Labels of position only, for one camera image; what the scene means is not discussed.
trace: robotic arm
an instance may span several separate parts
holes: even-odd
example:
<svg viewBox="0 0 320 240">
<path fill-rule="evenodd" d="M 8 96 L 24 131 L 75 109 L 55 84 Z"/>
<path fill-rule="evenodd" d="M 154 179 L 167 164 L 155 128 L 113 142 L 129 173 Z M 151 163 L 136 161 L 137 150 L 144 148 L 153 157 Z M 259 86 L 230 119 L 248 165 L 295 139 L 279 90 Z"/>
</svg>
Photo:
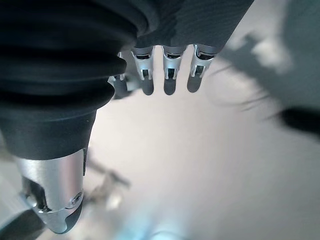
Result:
<svg viewBox="0 0 320 240">
<path fill-rule="evenodd" d="M 142 89 L 153 93 L 153 49 L 163 46 L 171 95 L 186 46 L 187 88 L 204 72 L 253 0 L 28 0 L 0 3 L 0 128 L 22 176 L 22 195 L 53 232 L 77 222 L 96 111 L 126 88 L 118 57 L 131 49 Z"/>
</svg>

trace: robotic hand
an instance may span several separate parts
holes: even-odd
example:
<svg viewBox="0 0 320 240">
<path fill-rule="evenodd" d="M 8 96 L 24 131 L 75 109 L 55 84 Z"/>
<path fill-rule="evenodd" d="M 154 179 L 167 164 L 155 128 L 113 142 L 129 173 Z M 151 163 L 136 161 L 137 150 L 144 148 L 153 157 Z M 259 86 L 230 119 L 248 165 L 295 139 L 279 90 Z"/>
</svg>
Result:
<svg viewBox="0 0 320 240">
<path fill-rule="evenodd" d="M 126 90 L 126 62 L 117 55 L 132 50 L 150 95 L 153 46 L 163 46 L 164 91 L 171 95 L 182 54 L 196 44 L 187 85 L 195 92 L 252 2 L 1 2 L 0 129 L 22 176 L 22 196 L 49 229 L 66 233 L 79 218 L 96 111 L 115 92 L 108 77 Z"/>
</svg>

